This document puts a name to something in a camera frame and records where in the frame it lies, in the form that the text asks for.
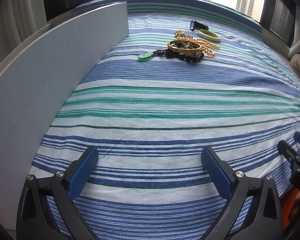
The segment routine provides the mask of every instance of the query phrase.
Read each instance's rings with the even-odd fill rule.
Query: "white board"
[[[129,34],[125,2],[49,30],[0,73],[0,222],[15,229],[31,163],[55,116],[87,73]]]

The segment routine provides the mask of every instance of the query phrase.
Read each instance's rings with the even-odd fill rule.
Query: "striped tablecloth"
[[[285,139],[300,153],[292,137],[300,131],[300,83],[260,40],[195,19],[221,36],[215,57],[138,61],[166,48],[176,30],[190,34],[190,20],[129,15],[130,36],[82,80],[33,161],[30,173],[52,176],[98,146],[98,165],[74,202],[101,240],[199,239],[225,204],[202,168],[205,145],[234,170],[272,174],[279,194],[290,186],[276,145]]]

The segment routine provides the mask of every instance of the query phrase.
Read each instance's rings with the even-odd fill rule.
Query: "green bangle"
[[[212,42],[220,42],[221,38],[219,35],[211,32],[211,31],[207,31],[207,30],[198,30],[197,34],[201,37],[206,39],[207,41],[212,41]]]

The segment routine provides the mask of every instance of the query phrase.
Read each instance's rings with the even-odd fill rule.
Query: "jewelry pile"
[[[153,55],[165,55],[167,58],[179,58],[187,62],[197,62],[202,60],[204,54],[207,57],[213,57],[215,54],[209,48],[218,50],[220,47],[215,44],[211,44],[205,39],[195,39],[191,35],[185,35],[183,31],[176,31],[174,35],[175,39],[169,41],[167,49],[155,50],[138,56],[139,60],[148,60]]]

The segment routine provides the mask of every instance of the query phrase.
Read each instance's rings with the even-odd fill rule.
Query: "mesh screen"
[[[288,43],[294,24],[294,16],[281,0],[275,0],[270,30]]]

